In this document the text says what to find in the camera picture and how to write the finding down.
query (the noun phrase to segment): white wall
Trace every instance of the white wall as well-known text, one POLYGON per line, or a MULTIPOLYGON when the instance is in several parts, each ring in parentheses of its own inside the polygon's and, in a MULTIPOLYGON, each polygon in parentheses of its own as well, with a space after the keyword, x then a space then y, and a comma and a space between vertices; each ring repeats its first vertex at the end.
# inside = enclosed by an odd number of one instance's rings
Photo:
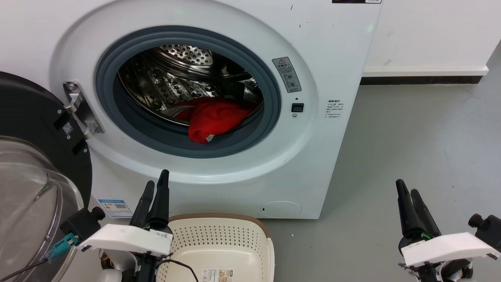
POLYGON ((383 0, 364 76, 485 75, 500 0, 383 0))

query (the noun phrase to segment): laundry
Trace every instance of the laundry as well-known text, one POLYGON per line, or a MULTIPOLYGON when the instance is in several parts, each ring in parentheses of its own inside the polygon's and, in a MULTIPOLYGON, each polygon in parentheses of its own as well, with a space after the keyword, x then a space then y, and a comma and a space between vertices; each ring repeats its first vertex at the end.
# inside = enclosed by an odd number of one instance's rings
POLYGON ((214 136, 225 134, 241 124, 251 112, 247 104, 235 99, 201 97, 172 105, 163 113, 189 121, 189 139, 208 143, 214 136))

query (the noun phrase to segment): white washing machine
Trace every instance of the white washing machine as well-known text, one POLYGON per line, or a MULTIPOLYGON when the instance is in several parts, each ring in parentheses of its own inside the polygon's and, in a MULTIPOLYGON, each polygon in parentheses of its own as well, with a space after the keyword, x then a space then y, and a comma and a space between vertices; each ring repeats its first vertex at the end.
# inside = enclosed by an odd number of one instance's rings
POLYGON ((67 106, 54 121, 66 140, 54 146, 90 154, 92 194, 103 205, 118 203, 112 216, 131 216, 146 182, 167 169, 172 215, 316 219, 380 3, 3 1, 0 93, 31 85, 67 106), (164 72, 152 73, 139 57, 157 63, 163 57, 164 65, 156 66, 164 72), (212 67, 213 80, 190 77, 212 67), (252 111, 205 144, 190 141, 189 124, 166 111, 180 101, 230 92, 255 98, 252 111), (81 134, 73 137, 79 129, 66 126, 69 114, 78 117, 89 150, 81 134))

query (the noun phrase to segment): black baseboard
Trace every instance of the black baseboard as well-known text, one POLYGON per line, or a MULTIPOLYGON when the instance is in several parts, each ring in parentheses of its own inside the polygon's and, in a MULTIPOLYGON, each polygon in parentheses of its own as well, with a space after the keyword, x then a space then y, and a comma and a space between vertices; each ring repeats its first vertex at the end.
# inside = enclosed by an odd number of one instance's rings
POLYGON ((483 76, 362 77, 360 85, 478 84, 483 76))

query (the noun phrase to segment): teal connector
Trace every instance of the teal connector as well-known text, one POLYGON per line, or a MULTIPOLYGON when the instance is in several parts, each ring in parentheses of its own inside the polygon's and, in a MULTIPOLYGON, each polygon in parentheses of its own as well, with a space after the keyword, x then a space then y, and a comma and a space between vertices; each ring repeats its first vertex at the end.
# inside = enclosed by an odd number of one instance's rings
POLYGON ((61 241, 55 243, 51 250, 44 254, 49 260, 49 263, 52 263, 52 260, 71 249, 71 247, 78 243, 78 239, 73 233, 66 235, 61 241))

